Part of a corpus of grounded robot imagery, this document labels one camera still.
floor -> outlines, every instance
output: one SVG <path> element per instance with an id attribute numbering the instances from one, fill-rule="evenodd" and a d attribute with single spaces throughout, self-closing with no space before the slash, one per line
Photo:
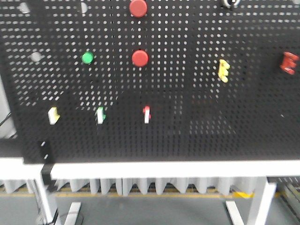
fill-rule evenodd
<path id="1" fill-rule="evenodd" d="M 82 202 L 82 225 L 232 225 L 223 198 L 57 197 L 61 215 L 68 212 L 72 201 Z M 245 222 L 251 199 L 235 201 Z M 35 225 L 37 211 L 32 196 L 0 196 L 0 225 Z M 275 198 L 266 225 L 299 223 L 281 199 Z"/>

yellow floor stripe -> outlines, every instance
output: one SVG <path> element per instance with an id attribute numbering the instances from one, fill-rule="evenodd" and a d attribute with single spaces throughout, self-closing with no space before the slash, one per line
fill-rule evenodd
<path id="1" fill-rule="evenodd" d="M 279 197 L 281 195 L 280 192 L 275 193 L 275 197 Z M 12 196 L 12 197 L 33 197 L 34 194 L 28 193 L 12 193 L 6 194 L 1 193 L 0 196 Z M 118 194 L 91 194 L 91 193 L 56 193 L 55 196 L 57 197 L 121 197 Z M 157 195 L 157 194 L 129 194 L 128 197 L 133 198 L 253 198 L 254 194 L 246 194 L 244 192 L 233 192 L 231 195 L 220 195 L 220 194 L 164 194 L 164 195 Z"/>

red knob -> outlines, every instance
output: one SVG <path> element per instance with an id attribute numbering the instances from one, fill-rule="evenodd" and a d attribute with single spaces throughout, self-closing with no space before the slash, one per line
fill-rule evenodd
<path id="1" fill-rule="evenodd" d="M 142 17 L 147 13 L 147 3 L 144 0 L 132 0 L 129 10 L 134 17 Z"/>
<path id="2" fill-rule="evenodd" d="M 144 50 L 137 50 L 132 54 L 132 62 L 137 67 L 145 66 L 149 61 L 149 56 Z"/>

metal frame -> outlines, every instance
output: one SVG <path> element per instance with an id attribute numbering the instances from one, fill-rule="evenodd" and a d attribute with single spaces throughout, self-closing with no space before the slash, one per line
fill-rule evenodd
<path id="1" fill-rule="evenodd" d="M 278 184 L 278 189 L 280 192 L 282 192 L 284 202 L 286 202 L 290 210 L 300 222 L 300 193 L 298 190 L 293 186 L 292 183 L 285 185 Z"/>
<path id="2" fill-rule="evenodd" d="M 52 224 L 57 213 L 55 196 L 47 190 L 42 179 L 42 164 L 25 165 L 22 158 L 0 158 L 0 180 L 27 180 L 41 209 L 44 224 Z M 71 204 L 65 225 L 74 225 L 81 204 Z M 53 225 L 61 225 L 59 216 Z"/>
<path id="3" fill-rule="evenodd" d="M 269 183 L 266 177 L 258 178 L 246 225 L 264 225 L 266 223 L 275 191 L 276 183 Z M 235 202 L 226 201 L 226 206 L 233 225 L 244 225 Z"/>

black pegboard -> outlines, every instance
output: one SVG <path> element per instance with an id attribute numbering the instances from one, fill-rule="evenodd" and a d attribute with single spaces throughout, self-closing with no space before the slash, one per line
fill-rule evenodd
<path id="1" fill-rule="evenodd" d="M 300 66 L 279 65 L 285 51 L 300 55 L 300 5 L 147 0 L 137 19 L 129 4 L 0 0 L 0 73 L 27 163 L 44 161 L 43 142 L 55 162 L 299 158 Z M 138 49 L 150 57 L 142 68 L 131 62 Z M 51 126 L 52 106 L 61 118 Z"/>

